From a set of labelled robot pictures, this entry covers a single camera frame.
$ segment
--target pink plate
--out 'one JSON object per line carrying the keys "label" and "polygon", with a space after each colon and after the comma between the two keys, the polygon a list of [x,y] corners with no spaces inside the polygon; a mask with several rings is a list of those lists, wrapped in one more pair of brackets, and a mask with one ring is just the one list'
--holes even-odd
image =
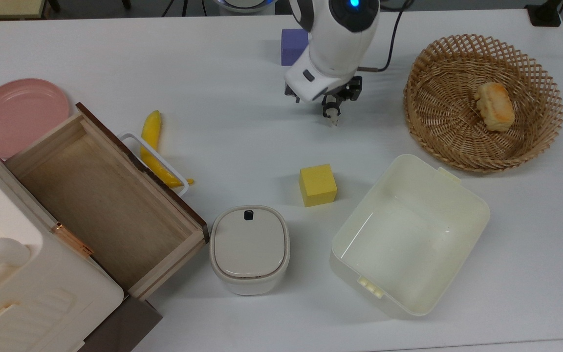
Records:
{"label": "pink plate", "polygon": [[0,158],[22,151],[69,118],[69,101],[51,82],[29,78],[0,87]]}

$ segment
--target wicker basket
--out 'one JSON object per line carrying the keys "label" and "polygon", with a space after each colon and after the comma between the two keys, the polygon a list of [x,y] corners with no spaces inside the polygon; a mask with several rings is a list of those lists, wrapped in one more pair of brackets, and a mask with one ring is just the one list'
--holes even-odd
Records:
{"label": "wicker basket", "polygon": [[[516,119],[507,132],[487,130],[474,100],[483,83],[502,83]],[[547,71],[520,50],[475,34],[442,38],[414,62],[404,91],[413,138],[462,170],[517,167],[550,147],[561,128],[562,99]]]}

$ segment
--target bread roll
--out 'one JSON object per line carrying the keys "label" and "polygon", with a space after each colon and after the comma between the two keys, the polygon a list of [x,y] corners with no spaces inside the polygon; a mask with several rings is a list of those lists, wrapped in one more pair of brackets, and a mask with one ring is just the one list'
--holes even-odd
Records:
{"label": "bread roll", "polygon": [[485,83],[475,94],[476,106],[491,131],[505,132],[514,123],[514,109],[507,90],[500,83]]}

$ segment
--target black cable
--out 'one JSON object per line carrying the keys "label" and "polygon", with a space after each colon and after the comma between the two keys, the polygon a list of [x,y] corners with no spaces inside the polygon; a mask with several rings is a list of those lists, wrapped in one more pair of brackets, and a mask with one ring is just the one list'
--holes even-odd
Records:
{"label": "black cable", "polygon": [[171,2],[168,3],[168,6],[166,6],[165,12],[164,12],[164,13],[162,14],[162,16],[160,16],[160,17],[166,16],[166,13],[168,12],[168,9],[171,8],[171,5],[173,4],[174,1],[175,1],[175,0],[171,0]]}
{"label": "black cable", "polygon": [[380,7],[382,8],[382,10],[391,11],[395,13],[409,9],[413,3],[414,0],[406,0],[401,7],[388,7],[380,2]]}
{"label": "black cable", "polygon": [[395,22],[395,26],[392,29],[392,38],[390,40],[390,49],[388,50],[388,61],[386,61],[386,65],[382,68],[375,68],[375,67],[358,67],[358,71],[364,71],[364,72],[384,72],[389,66],[390,66],[390,61],[392,59],[392,49],[394,47],[395,44],[395,36],[397,36],[397,28],[398,28],[398,23],[401,20],[401,16],[403,15],[403,12],[406,9],[409,9],[410,6],[414,3],[414,0],[405,0],[403,6],[400,7],[400,9],[398,10],[399,14],[397,16],[397,21]]}
{"label": "black cable", "polygon": [[181,17],[186,17],[186,8],[188,8],[188,0],[184,0],[184,6],[181,7]]}

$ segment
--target purple block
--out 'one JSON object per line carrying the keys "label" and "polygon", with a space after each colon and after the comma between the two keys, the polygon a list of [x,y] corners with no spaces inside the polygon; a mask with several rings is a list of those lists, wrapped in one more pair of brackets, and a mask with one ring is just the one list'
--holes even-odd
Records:
{"label": "purple block", "polygon": [[292,66],[308,46],[308,33],[304,29],[281,30],[281,66]]}

